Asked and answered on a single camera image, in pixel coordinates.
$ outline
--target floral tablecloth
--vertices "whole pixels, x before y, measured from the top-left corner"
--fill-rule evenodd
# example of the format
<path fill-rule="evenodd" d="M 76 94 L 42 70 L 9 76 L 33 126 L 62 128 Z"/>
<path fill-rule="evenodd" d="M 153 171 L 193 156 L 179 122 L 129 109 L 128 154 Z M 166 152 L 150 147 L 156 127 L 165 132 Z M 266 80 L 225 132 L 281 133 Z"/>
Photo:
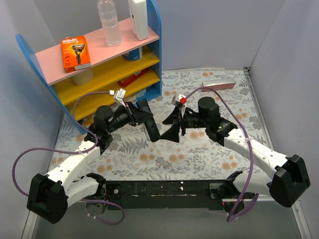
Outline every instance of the floral tablecloth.
<path fill-rule="evenodd" d="M 162 96 L 149 102 L 160 133 L 169 126 L 162 121 L 172 112 L 174 94 L 187 95 L 199 87 L 203 80 L 235 78 L 233 89 L 221 90 L 237 118 L 248 133 L 261 143 L 265 136 L 252 101 L 252 97 L 241 70 L 189 70 L 163 71 Z M 221 115 L 235 122 L 230 113 L 212 92 L 197 92 L 187 101 L 187 106 L 197 111 L 197 101 L 203 96 L 212 96 L 220 105 Z M 113 142 L 103 155 L 79 175 L 96 172 L 107 180 L 197 180 L 224 179 L 235 170 L 248 172 L 249 161 L 241 155 L 211 141 L 204 129 L 188 129 L 180 143 L 160 140 L 147 141 L 142 126 L 125 126 L 112 133 Z M 80 145 L 83 135 L 64 116 L 56 148 L 74 151 Z M 49 170 L 62 163 L 68 155 L 54 153 Z M 263 173 L 257 166 L 254 173 Z"/>

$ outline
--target shelf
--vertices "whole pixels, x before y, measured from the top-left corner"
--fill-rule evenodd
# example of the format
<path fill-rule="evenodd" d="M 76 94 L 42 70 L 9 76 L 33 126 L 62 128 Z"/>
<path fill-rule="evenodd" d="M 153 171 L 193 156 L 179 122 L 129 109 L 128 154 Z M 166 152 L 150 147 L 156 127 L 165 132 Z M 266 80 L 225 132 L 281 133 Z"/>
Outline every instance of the shelf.
<path fill-rule="evenodd" d="M 85 34 L 92 67 L 116 58 L 117 56 L 121 56 L 128 51 L 159 40 L 159 36 L 149 28 L 149 37 L 143 41 L 139 41 L 132 32 L 130 18 L 120 21 L 119 26 L 122 35 L 122 43 L 115 47 L 111 47 L 106 44 L 102 28 Z M 62 63 L 60 44 L 40 51 L 35 55 L 39 61 L 45 80 L 50 86 L 85 71 L 85 69 L 83 69 L 71 73 L 65 73 Z"/>
<path fill-rule="evenodd" d="M 118 56 L 93 68 L 94 78 L 82 86 L 74 85 L 70 78 L 56 83 L 55 89 L 63 105 L 76 101 L 82 95 L 98 91 L 118 80 L 128 77 L 144 68 L 152 66 L 160 60 L 147 47 L 143 48 L 143 56 L 137 61 L 128 61 Z"/>
<path fill-rule="evenodd" d="M 129 86 L 125 87 L 124 89 L 126 90 L 125 96 L 130 96 L 156 82 L 160 81 L 158 76 L 150 69 L 150 71 L 146 72 L 144 75 L 139 77 L 136 81 L 131 83 Z M 102 88 L 101 91 L 109 91 L 109 90 L 118 90 L 120 86 L 118 85 L 117 82 L 108 85 L 105 88 Z M 86 116 L 89 116 L 93 114 L 96 109 L 100 106 L 103 105 L 111 105 L 115 101 L 113 100 L 113 96 L 110 96 L 108 94 L 102 94 L 102 95 L 92 95 L 92 96 L 87 96 L 83 100 L 79 102 L 79 104 L 76 107 L 75 110 L 75 117 L 76 120 L 81 120 Z M 72 113 L 72 109 L 74 106 L 75 102 L 67 105 L 69 110 Z"/>

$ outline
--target plastic bottle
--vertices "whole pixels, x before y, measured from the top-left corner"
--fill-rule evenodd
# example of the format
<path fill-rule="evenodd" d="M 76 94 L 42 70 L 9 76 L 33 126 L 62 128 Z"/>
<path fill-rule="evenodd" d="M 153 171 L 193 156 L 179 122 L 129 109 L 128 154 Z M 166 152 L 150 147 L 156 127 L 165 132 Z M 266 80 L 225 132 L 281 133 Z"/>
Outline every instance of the plastic bottle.
<path fill-rule="evenodd" d="M 120 45 L 122 37 L 114 2 L 112 0 L 99 0 L 98 11 L 105 32 L 106 43 L 109 46 Z"/>

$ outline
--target purple cable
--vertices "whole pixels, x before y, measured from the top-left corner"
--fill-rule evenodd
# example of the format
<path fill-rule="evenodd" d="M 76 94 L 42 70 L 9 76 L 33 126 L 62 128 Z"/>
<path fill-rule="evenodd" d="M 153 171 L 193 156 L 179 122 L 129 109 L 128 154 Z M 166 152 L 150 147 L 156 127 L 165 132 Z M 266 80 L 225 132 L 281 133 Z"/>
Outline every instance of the purple cable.
<path fill-rule="evenodd" d="M 196 91 L 199 91 L 201 89 L 209 89 L 211 91 L 213 91 L 222 101 L 222 103 L 225 105 L 225 107 L 228 109 L 228 111 L 230 112 L 230 114 L 234 117 L 234 119 L 237 121 L 237 123 L 239 124 L 239 126 L 242 128 L 244 135 L 246 138 L 249 138 L 248 133 L 245 129 L 245 127 L 243 126 L 243 124 L 239 121 L 239 119 L 234 115 L 234 113 L 231 111 L 231 109 L 229 108 L 229 106 L 227 105 L 227 103 L 224 101 L 224 99 L 221 97 L 221 95 L 215 91 L 214 89 L 212 89 L 211 87 L 206 87 L 206 86 L 202 86 L 199 87 L 197 89 L 195 89 L 194 91 L 192 91 L 191 93 L 189 93 L 188 96 L 186 96 L 186 99 L 188 99 L 192 94 L 194 94 Z M 248 173 L 248 177 L 246 180 L 246 183 L 243 187 L 243 190 L 241 191 L 237 201 L 235 202 L 235 205 L 233 206 L 233 208 L 230 210 L 230 213 L 227 217 L 227 221 L 231 222 L 232 220 L 234 220 L 236 217 L 239 216 L 243 216 L 245 214 L 247 214 L 248 212 L 250 212 L 252 210 L 252 208 L 254 207 L 254 205 L 256 204 L 256 201 L 258 199 L 259 194 L 256 194 L 253 198 L 253 200 L 247 205 L 247 207 L 245 207 L 243 210 L 241 210 L 239 213 L 234 214 L 236 208 L 238 207 L 240 201 L 242 200 L 242 198 L 244 197 L 245 193 L 246 193 L 246 189 L 248 187 L 249 181 L 251 179 L 251 175 L 253 174 L 253 166 L 254 166 L 254 155 L 253 155 L 253 148 L 251 146 L 251 142 L 250 140 L 247 141 L 248 147 L 249 147 L 249 157 L 250 157 L 250 168 L 249 168 L 249 173 Z"/>
<path fill-rule="evenodd" d="M 114 207 L 117 207 L 118 209 L 120 209 L 120 210 L 122 211 L 122 218 L 121 218 L 118 222 L 116 222 L 116 223 L 110 222 L 110 221 L 105 220 L 105 219 L 103 219 L 103 218 L 101 218 L 101 217 L 98 217 L 98 216 L 96 216 L 96 215 L 90 214 L 90 216 L 95 217 L 97 220 L 100 220 L 100 221 L 102 221 L 102 222 L 104 222 L 104 223 L 106 223 L 106 224 L 115 226 L 115 225 L 117 225 L 117 224 L 120 224 L 120 223 L 124 220 L 125 211 L 124 211 L 124 209 L 123 209 L 120 205 L 117 205 L 117 204 L 111 203 L 111 202 L 106 202 L 106 201 L 103 201 L 103 200 L 87 200 L 87 199 L 82 199 L 81 201 L 82 201 L 82 202 L 87 202 L 87 203 L 103 203 L 103 204 L 108 204 L 108 205 L 112 205 L 112 206 L 114 206 Z"/>
<path fill-rule="evenodd" d="M 76 103 L 74 104 L 74 107 L 73 107 L 72 115 L 73 115 L 74 119 L 75 119 L 75 108 L 76 108 L 76 106 L 78 105 L 78 103 L 80 102 L 80 100 L 82 100 L 82 99 L 83 99 L 84 97 L 86 97 L 86 96 L 89 96 L 89 95 L 97 95 L 97 94 L 109 94 L 109 92 L 108 92 L 108 91 L 91 92 L 91 93 L 87 93 L 87 94 L 81 96 L 81 97 L 76 101 Z M 92 135 L 94 136 L 94 138 L 95 138 L 95 143 L 94 143 L 94 145 L 93 145 L 91 148 L 88 148 L 88 149 L 83 150 L 83 151 L 81 151 L 81 152 L 79 152 L 79 151 L 76 151 L 76 152 L 75 152 L 75 151 L 64 151 L 64 150 L 53 149 L 53 148 L 45 148 L 45 147 L 30 148 L 30 149 L 27 149 L 26 151 L 22 152 L 22 153 L 16 158 L 16 160 L 14 161 L 13 166 L 12 166 L 12 180 L 13 180 L 13 183 L 14 183 L 15 187 L 17 188 L 17 190 L 18 190 L 19 192 L 21 192 L 23 195 L 25 195 L 25 196 L 27 196 L 27 197 L 29 196 L 25 191 L 23 191 L 23 190 L 19 187 L 19 185 L 18 185 L 18 183 L 17 183 L 17 181 L 16 181 L 16 177 L 15 177 L 16 165 L 17 165 L 17 163 L 19 162 L 19 160 L 22 158 L 22 156 L 24 156 L 26 153 L 29 153 L 29 152 L 32 152 L 32 151 L 36 151 L 36 150 L 44 150 L 44 151 L 57 152 L 57 153 L 80 154 L 80 153 L 89 152 L 89 151 L 91 151 L 93 148 L 96 147 L 96 145 L 97 145 L 97 143 L 98 143 L 98 138 L 97 138 L 97 136 L 96 136 L 93 132 L 91 132 L 90 130 L 88 130 L 86 127 L 82 126 L 78 121 L 75 121 L 75 123 L 76 123 L 80 128 L 82 128 L 83 130 L 87 131 L 88 133 L 90 133 L 90 134 L 92 134 Z M 119 208 L 119 209 L 122 211 L 123 216 L 122 216 L 121 220 L 119 220 L 117 223 L 112 223 L 112 222 L 109 222 L 109 221 L 107 221 L 107 220 L 105 220 L 105 219 L 96 217 L 97 219 L 99 219 L 99 220 L 101 220 L 101 221 L 103 221 L 103 222 L 105 222 L 105 223 L 107 223 L 107 224 L 109 224 L 109 225 L 117 225 L 117 224 L 121 223 L 121 222 L 123 221 L 124 217 L 125 217 L 124 209 L 123 209 L 121 206 L 119 206 L 119 205 L 117 205 L 117 204 L 115 204 L 115 203 L 106 202 L 106 201 L 103 201 L 103 200 L 85 200 L 85 199 L 82 199 L 82 201 L 84 201 L 84 202 L 90 202 L 90 203 L 106 203 L 106 204 L 109 204 L 109 205 L 112 205 L 112 206 L 115 206 L 115 207 Z"/>

